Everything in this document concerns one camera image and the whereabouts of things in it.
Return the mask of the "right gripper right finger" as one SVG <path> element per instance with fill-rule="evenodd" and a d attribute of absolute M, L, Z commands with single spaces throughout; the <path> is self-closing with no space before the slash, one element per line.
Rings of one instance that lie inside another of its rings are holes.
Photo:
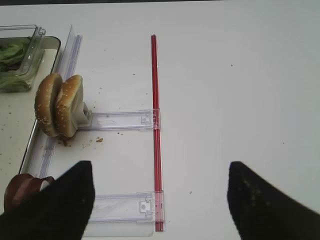
<path fill-rule="evenodd" d="M 229 165 L 227 202 L 242 240 L 318 240 L 320 215 L 240 161 Z"/>

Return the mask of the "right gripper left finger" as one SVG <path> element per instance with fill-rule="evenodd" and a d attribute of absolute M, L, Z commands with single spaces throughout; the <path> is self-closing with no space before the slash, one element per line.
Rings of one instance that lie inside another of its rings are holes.
<path fill-rule="evenodd" d="M 79 161 L 56 181 L 0 216 L 2 240 L 80 240 L 95 201 L 92 163 Z"/>

